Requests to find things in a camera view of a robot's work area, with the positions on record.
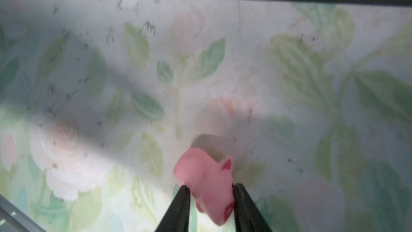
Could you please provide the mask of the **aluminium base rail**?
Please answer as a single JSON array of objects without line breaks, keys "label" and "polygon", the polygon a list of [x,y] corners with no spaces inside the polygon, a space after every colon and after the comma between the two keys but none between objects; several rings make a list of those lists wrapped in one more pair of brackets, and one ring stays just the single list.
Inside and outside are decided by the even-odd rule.
[{"label": "aluminium base rail", "polygon": [[1,195],[1,232],[46,232]]}]

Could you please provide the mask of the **pink pig toy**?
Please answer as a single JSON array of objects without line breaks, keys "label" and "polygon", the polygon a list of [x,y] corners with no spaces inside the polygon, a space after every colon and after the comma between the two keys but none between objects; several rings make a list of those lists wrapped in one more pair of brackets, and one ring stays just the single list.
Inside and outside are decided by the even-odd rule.
[{"label": "pink pig toy", "polygon": [[191,147],[178,160],[173,175],[180,186],[189,188],[197,210],[222,226],[235,207],[232,170],[231,157],[217,162],[203,149]]}]

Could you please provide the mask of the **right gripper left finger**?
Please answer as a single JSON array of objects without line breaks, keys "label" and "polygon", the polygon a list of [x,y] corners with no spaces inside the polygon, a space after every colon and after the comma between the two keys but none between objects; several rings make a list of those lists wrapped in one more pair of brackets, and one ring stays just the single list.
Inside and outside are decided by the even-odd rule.
[{"label": "right gripper left finger", "polygon": [[189,232],[191,193],[183,185],[178,190],[155,232]]}]

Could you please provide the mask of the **floral table mat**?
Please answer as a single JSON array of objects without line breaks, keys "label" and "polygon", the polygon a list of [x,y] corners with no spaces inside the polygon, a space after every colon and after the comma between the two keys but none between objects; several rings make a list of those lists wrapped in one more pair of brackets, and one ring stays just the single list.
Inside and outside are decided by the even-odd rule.
[{"label": "floral table mat", "polygon": [[189,147],[275,232],[412,229],[412,11],[1,0],[1,195],[49,232],[152,232]]}]

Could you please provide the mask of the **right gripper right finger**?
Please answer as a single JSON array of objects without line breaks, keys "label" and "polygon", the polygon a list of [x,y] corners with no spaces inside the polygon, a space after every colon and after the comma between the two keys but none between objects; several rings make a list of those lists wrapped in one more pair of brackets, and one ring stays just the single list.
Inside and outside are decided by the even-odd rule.
[{"label": "right gripper right finger", "polygon": [[233,193],[236,232],[272,232],[246,188],[238,183],[233,186]]}]

